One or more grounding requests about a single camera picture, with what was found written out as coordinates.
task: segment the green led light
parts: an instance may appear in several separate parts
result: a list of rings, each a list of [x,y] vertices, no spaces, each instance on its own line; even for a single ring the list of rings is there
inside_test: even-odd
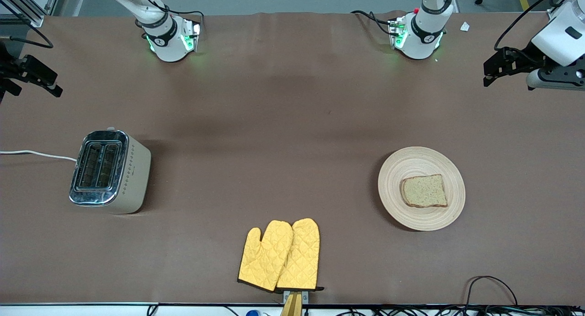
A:
[[[408,37],[408,32],[406,29],[404,29],[403,33],[401,35],[399,35],[399,37],[396,37],[395,46],[397,48],[401,49],[404,46],[404,41],[406,41],[407,37]]]
[[[150,45],[150,50],[152,52],[156,52],[156,51],[154,51],[154,46],[152,45],[152,42],[150,41],[150,38],[148,37],[148,35],[146,36],[146,41],[148,41],[148,44]]]
[[[439,47],[439,44],[441,43],[441,37],[443,37],[443,33],[441,33],[439,37],[437,37],[437,44],[435,45],[435,49]]]
[[[185,49],[187,51],[193,50],[193,39],[192,38],[190,38],[189,36],[185,37],[184,35],[181,35],[181,40],[183,41],[183,44],[185,45]]]

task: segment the small white paper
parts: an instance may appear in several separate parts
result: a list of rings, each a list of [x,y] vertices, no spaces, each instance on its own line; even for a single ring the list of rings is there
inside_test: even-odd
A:
[[[468,22],[463,22],[463,25],[461,25],[461,30],[464,32],[469,31],[469,24]]]

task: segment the white power cord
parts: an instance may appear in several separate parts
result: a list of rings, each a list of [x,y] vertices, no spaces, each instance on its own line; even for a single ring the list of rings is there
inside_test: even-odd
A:
[[[39,152],[35,152],[33,150],[14,150],[14,151],[10,151],[10,152],[5,152],[4,150],[0,150],[0,154],[8,154],[8,155],[11,155],[11,154],[12,155],[14,155],[14,154],[35,154],[38,156],[46,156],[47,158],[61,158],[63,160],[77,162],[77,160],[75,158],[68,158],[67,156],[57,156],[57,155],[39,153]]]

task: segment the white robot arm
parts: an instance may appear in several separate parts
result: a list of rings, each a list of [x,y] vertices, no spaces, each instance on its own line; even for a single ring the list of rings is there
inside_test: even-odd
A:
[[[529,90],[585,90],[585,0],[565,0],[524,49],[495,49],[483,64],[485,87],[505,75],[529,73]]]
[[[417,13],[410,12],[390,24],[390,43],[413,59],[428,58],[439,47],[453,0],[422,0]]]
[[[116,1],[138,19],[146,32],[150,49],[161,60],[177,62],[196,50],[200,34],[199,23],[170,14],[169,8],[161,0]]]

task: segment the bread slice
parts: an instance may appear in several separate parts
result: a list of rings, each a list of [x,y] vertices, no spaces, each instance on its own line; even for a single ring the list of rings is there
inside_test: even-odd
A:
[[[447,207],[443,176],[440,174],[403,179],[400,182],[400,193],[408,206],[415,208]]]

